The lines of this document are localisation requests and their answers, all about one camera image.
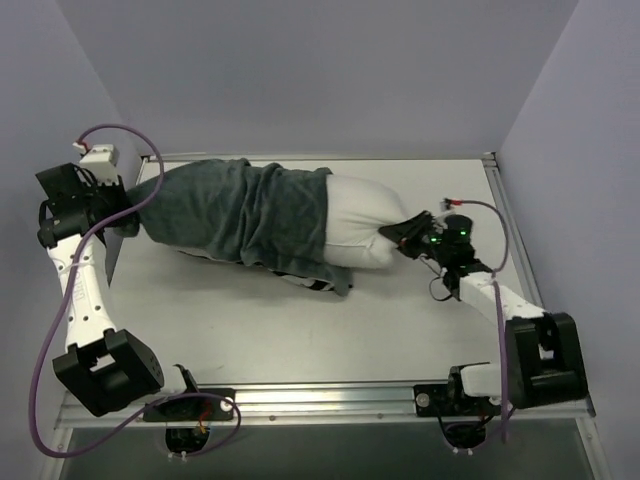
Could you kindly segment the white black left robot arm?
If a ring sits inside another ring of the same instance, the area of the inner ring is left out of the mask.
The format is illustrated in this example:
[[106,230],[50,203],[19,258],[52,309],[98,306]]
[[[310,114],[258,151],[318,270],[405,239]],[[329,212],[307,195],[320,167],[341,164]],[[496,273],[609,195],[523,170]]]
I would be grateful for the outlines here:
[[92,415],[102,417],[164,385],[152,349],[112,318],[105,232],[138,226],[139,214],[114,169],[66,163],[36,178],[46,194],[38,240],[57,271],[67,328],[65,352],[54,358],[53,370]]

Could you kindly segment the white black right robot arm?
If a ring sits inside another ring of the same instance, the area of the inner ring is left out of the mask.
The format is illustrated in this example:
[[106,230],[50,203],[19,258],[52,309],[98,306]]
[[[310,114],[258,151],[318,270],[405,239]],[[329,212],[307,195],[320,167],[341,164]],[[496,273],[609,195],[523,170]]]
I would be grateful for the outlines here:
[[497,400],[505,410],[585,399],[589,389],[574,319],[502,285],[496,270],[477,257],[472,230],[465,215],[427,211],[379,230],[402,255],[434,261],[451,298],[498,328],[499,360],[452,367],[443,390],[447,406],[464,413],[480,399]]

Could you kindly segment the aluminium table edge rail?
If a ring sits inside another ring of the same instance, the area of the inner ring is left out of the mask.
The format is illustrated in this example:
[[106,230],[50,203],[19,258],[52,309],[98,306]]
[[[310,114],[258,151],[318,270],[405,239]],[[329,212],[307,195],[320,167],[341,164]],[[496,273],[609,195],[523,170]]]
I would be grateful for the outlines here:
[[501,212],[506,221],[510,254],[523,291],[523,296],[528,301],[535,303],[538,306],[543,306],[544,301],[540,295],[540,290],[535,279],[530,258],[502,180],[497,153],[487,152],[482,159],[482,163],[495,206]]

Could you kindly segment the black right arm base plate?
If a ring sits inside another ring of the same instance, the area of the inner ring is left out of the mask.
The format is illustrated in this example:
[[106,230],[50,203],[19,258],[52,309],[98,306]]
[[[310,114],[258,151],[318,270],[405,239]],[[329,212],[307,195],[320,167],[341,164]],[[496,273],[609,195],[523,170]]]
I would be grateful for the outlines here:
[[417,417],[488,417],[500,414],[500,406],[488,397],[471,397],[449,383],[416,384],[413,400]]

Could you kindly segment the white pillow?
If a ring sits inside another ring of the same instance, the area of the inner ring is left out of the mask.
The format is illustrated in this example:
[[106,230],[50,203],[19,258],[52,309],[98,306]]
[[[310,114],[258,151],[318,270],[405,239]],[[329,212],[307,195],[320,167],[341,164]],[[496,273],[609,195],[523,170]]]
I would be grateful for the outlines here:
[[412,217],[400,196],[379,182],[335,174],[326,177],[326,191],[326,262],[355,269],[390,268],[396,246],[379,229]]

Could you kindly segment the aluminium front mounting rail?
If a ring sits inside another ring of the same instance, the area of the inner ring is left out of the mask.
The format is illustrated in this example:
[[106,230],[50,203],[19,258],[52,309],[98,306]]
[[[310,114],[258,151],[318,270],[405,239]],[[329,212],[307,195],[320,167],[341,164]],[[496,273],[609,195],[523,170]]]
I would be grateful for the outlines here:
[[[415,413],[416,385],[442,385],[438,380],[357,381],[334,383],[236,383],[242,423],[249,426],[319,425],[349,423],[419,422]],[[66,393],[56,420],[58,428],[112,428],[144,404],[185,390],[185,381],[173,370],[160,393],[137,400],[125,409],[102,417],[91,415]]]

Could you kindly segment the zebra and grey plush pillowcase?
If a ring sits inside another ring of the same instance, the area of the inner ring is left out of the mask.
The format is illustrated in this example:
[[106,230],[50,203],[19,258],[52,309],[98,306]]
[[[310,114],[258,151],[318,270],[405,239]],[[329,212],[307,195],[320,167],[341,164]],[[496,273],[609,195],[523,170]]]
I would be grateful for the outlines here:
[[130,188],[132,204],[147,204],[115,232],[123,238],[145,232],[156,243],[260,266],[345,297],[351,270],[324,256],[330,174],[277,163],[257,167],[246,159],[191,162],[167,171],[161,183],[149,179]]

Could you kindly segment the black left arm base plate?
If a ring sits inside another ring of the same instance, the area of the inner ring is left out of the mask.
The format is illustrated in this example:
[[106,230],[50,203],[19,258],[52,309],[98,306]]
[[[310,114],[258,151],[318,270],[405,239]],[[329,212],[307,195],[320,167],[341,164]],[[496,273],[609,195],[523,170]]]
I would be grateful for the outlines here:
[[188,421],[230,421],[234,418],[233,407],[228,400],[235,400],[233,388],[202,388],[206,397],[197,396],[167,401],[144,412],[145,422],[167,423]]

